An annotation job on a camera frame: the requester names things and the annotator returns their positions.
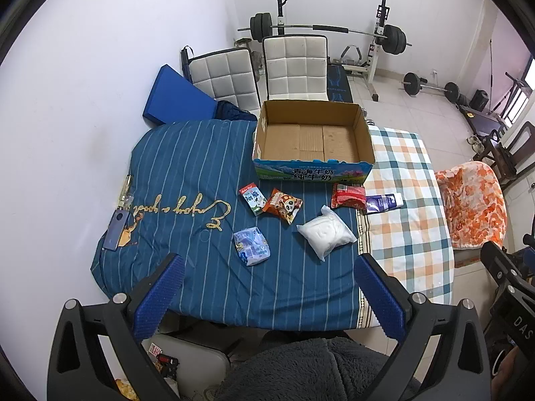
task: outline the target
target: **gray fuzzy blanket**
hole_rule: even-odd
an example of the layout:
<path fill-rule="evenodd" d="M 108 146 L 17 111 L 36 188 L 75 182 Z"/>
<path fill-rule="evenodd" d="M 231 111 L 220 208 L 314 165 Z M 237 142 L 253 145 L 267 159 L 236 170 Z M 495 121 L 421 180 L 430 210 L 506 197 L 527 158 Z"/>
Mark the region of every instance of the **gray fuzzy blanket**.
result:
<path fill-rule="evenodd" d="M 217 401 L 357 400 L 382 368 L 387 356 L 357 342 L 310 339 L 263 351 L 221 384 Z M 403 398 L 418 391 L 412 380 Z"/>

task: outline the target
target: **plaid tablecloth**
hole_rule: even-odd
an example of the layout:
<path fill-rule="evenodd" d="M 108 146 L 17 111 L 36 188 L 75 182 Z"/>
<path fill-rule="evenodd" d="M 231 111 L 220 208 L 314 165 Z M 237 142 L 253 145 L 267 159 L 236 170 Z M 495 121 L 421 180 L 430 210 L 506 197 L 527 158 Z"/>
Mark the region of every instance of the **plaid tablecloth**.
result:
<path fill-rule="evenodd" d="M 417 134 L 370 127 L 376 164 L 366 194 L 401 193 L 399 210 L 363 215 L 357 211 L 359 253 L 371 253 L 385 272 L 409 292 L 451 304 L 453 248 L 442 199 L 423 142 Z M 357 328 L 379 325 L 362 291 Z"/>

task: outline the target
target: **white cushioned chair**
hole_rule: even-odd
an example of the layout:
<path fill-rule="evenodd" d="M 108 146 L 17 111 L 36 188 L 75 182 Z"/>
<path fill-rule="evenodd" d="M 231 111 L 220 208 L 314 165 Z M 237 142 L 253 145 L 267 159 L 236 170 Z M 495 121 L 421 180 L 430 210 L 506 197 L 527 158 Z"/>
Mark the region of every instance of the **white cushioned chair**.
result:
<path fill-rule="evenodd" d="M 285 34 L 262 41 L 268 99 L 328 101 L 327 38 Z"/>
<path fill-rule="evenodd" d="M 260 115 L 260 95 L 248 49 L 223 49 L 191 58 L 189 72 L 193 85 L 208 96 Z"/>

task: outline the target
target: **orange floral chair cover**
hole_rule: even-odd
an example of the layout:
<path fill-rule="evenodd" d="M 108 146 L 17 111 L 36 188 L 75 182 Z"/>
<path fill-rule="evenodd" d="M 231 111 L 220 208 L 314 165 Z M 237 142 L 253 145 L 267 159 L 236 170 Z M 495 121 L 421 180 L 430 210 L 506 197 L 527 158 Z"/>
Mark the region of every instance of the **orange floral chair cover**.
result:
<path fill-rule="evenodd" d="M 501 247 L 507 227 L 504 196 L 494 171 L 480 161 L 469 161 L 437 178 L 451 245 L 478 249 L 487 241 Z"/>

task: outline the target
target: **person's hand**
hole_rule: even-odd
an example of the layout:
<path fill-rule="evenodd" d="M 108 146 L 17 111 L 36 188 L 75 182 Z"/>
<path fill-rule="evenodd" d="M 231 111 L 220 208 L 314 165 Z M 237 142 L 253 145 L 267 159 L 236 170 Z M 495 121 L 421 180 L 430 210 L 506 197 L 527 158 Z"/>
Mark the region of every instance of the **person's hand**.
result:
<path fill-rule="evenodd" d="M 498 399 L 500 389 L 505 384 L 505 382 L 509 380 L 511 374 L 513 373 L 513 365 L 515 364 L 515 358 L 518 354 L 518 351 L 518 347 L 514 347 L 511 351 L 507 353 L 507 356 L 505 356 L 504 360 L 502 360 L 502 363 L 500 364 L 500 367 L 498 368 L 498 374 L 492 379 L 492 401 L 496 401 Z"/>

